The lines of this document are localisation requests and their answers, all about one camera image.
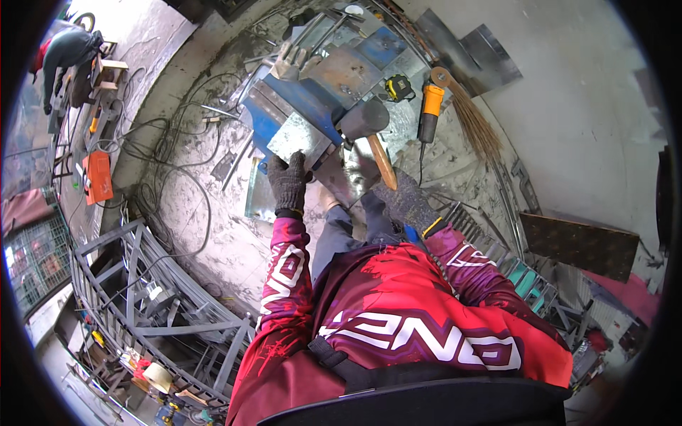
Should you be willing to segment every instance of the gray jacket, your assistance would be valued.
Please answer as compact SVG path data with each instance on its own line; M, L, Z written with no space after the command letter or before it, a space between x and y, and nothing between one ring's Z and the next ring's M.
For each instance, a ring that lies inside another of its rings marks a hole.
M81 28L65 28L52 37L43 58L43 106L49 104L52 98L57 68L79 66L92 60L103 42L99 31L90 34Z

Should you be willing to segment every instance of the wire cage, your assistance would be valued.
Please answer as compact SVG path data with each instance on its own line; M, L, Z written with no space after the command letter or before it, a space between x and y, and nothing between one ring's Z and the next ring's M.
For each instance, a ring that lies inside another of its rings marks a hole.
M14 298L24 318L71 280L71 236L54 189L47 187L42 192L55 212L3 240Z

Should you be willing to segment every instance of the grinder cutting disc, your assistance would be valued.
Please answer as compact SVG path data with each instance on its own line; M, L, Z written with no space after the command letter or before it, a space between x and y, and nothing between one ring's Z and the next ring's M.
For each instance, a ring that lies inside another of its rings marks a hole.
M452 81L450 71L443 67L433 67L431 70L431 81L441 89L448 87Z

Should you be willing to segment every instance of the hand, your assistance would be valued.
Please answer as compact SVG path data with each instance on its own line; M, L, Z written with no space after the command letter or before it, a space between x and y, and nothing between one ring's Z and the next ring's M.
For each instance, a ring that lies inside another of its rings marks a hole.
M441 216L428 204L426 197L422 195L421 189L412 177L399 168L394 168L394 170L398 179L396 191L388 188L383 180L372 187L372 191L386 203L388 215L412 226L419 235L424 237L424 231L429 230L429 227Z
M298 81L305 78L308 72L322 61L320 56L312 57L309 61L306 61L307 58L307 49L292 46L291 42L284 42L270 74L283 81Z
M303 217L303 203L306 195L306 169L303 163L305 154L296 151L291 155L289 164L277 155L267 162L267 180L270 181L272 194L275 196L275 214L279 210L296 211Z

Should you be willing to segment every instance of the shoe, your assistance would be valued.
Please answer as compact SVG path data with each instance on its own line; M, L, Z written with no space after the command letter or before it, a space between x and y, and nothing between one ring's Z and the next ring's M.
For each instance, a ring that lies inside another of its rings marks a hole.
M334 194L331 193L324 185L320 185L320 205L324 209L325 213L328 212L334 206L340 206L341 202L336 199Z

